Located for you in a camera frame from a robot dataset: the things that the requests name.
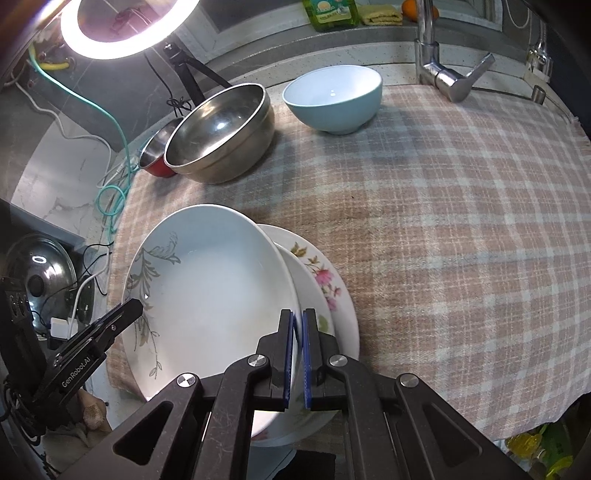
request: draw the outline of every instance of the teal cable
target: teal cable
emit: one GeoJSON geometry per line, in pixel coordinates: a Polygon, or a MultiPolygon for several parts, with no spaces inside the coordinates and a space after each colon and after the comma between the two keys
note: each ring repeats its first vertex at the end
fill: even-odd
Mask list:
{"type": "Polygon", "coordinates": [[[33,68],[35,68],[37,73],[39,73],[39,75],[41,75],[43,78],[45,78],[49,82],[53,83],[54,85],[58,86],[59,88],[61,88],[65,92],[69,93],[70,95],[78,98],[78,100],[86,103],[87,105],[90,105],[92,108],[97,109],[99,112],[101,112],[107,118],[109,118],[109,120],[111,120],[115,124],[115,127],[117,128],[117,131],[119,132],[119,135],[121,136],[121,140],[123,141],[123,145],[125,148],[125,158],[126,158],[126,167],[127,167],[127,176],[126,176],[127,183],[124,187],[121,187],[121,186],[115,185],[115,184],[104,185],[99,190],[99,193],[96,195],[96,198],[95,198],[95,205],[96,205],[97,210],[109,219],[109,221],[108,221],[109,226],[108,226],[107,233],[108,233],[109,242],[111,242],[112,235],[117,231],[117,229],[114,226],[114,222],[116,221],[116,218],[119,216],[119,214],[123,211],[123,208],[125,206],[125,199],[129,193],[129,190],[131,189],[132,176],[136,171],[139,170],[138,166],[133,167],[131,165],[131,157],[129,155],[129,145],[127,143],[127,139],[125,138],[125,134],[123,133],[123,130],[122,130],[121,126],[119,125],[119,122],[117,122],[117,120],[115,119],[115,117],[113,117],[113,115],[111,115],[109,112],[107,112],[105,109],[103,109],[99,105],[91,102],[89,99],[84,98],[82,95],[79,95],[78,93],[74,92],[73,90],[70,90],[65,85],[62,85],[55,78],[53,78],[48,73],[46,73],[37,63],[37,59],[35,58],[33,45],[29,46],[29,60],[31,61],[31,65],[33,66],[33,68]],[[118,197],[115,200],[114,207],[112,210],[105,210],[100,205],[100,197],[107,190],[114,190],[118,193],[118,197]]]}

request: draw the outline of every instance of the pink flower pattern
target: pink flower pattern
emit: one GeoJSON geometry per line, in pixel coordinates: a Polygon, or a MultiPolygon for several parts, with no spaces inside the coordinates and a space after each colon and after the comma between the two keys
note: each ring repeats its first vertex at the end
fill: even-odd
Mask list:
{"type": "Polygon", "coordinates": [[[307,251],[307,247],[301,247],[297,242],[291,249],[291,253],[298,257],[302,263],[308,267],[308,270],[310,270],[310,272],[314,275],[314,278],[318,282],[318,285],[324,294],[324,298],[326,299],[326,303],[329,306],[329,310],[334,312],[337,309],[336,297],[341,295],[342,289],[340,287],[335,287],[332,284],[335,275],[330,270],[328,270],[328,268],[325,268],[324,264],[320,263],[317,255],[315,255],[314,258],[306,258],[307,251]]]}
{"type": "Polygon", "coordinates": [[[333,274],[330,273],[330,270],[326,270],[325,268],[322,268],[321,270],[317,270],[315,275],[316,275],[316,281],[318,282],[318,285],[320,285],[321,287],[325,287],[327,285],[330,285],[330,282],[333,279],[333,274]]]}

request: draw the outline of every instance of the stacked plates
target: stacked plates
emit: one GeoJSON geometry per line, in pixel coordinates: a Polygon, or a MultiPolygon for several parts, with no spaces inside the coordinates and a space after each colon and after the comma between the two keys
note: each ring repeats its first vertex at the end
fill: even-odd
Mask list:
{"type": "MultiPolygon", "coordinates": [[[[254,353],[261,336],[277,331],[281,309],[300,325],[301,311],[314,308],[319,330],[359,356],[353,303],[328,259],[302,237],[223,206],[195,205],[160,222],[129,269],[129,298],[144,304],[144,317],[122,337],[147,400],[183,372],[208,377],[254,353]]],[[[253,445],[289,445],[333,417],[304,408],[298,342],[292,372],[289,409],[256,411],[253,445]]]]}

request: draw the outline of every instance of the plaid tablecloth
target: plaid tablecloth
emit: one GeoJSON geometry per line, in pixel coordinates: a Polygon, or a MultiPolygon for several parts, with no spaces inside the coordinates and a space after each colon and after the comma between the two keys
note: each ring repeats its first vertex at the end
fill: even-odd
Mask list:
{"type": "MultiPolygon", "coordinates": [[[[353,298],[362,360],[415,372],[489,438],[555,420],[591,390],[590,148],[577,123],[520,98],[453,105],[416,85],[386,87],[377,116],[342,137],[274,108],[275,141],[240,179],[136,176],[110,305],[160,220],[219,203],[319,247],[353,298]]],[[[137,391],[121,341],[108,371],[137,391]]],[[[335,432],[313,447],[342,445],[335,432]]]]}

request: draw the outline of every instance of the yellow object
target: yellow object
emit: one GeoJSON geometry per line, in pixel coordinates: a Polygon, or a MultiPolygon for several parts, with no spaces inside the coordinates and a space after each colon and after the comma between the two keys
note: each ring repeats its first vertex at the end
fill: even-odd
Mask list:
{"type": "Polygon", "coordinates": [[[548,469],[548,473],[546,474],[546,480],[554,480],[554,474],[568,468],[573,464],[573,456],[567,455],[566,457],[562,457],[558,460],[554,465],[552,465],[548,469]]]}
{"type": "Polygon", "coordinates": [[[39,66],[47,72],[52,72],[55,70],[65,70],[70,68],[70,64],[66,61],[63,63],[40,63],[39,66]]]}
{"type": "Polygon", "coordinates": [[[520,433],[505,440],[507,448],[522,460],[531,459],[542,442],[542,434],[520,433]]]}
{"type": "Polygon", "coordinates": [[[402,25],[402,14],[392,5],[358,5],[365,25],[402,25]]]}
{"type": "MultiPolygon", "coordinates": [[[[35,51],[35,44],[31,43],[29,45],[29,50],[32,51],[33,55],[35,56],[35,58],[37,58],[37,52],[35,51]]],[[[70,68],[70,64],[66,61],[62,62],[62,63],[40,63],[39,67],[42,70],[45,70],[47,72],[54,72],[56,70],[65,70],[70,68]]]]}

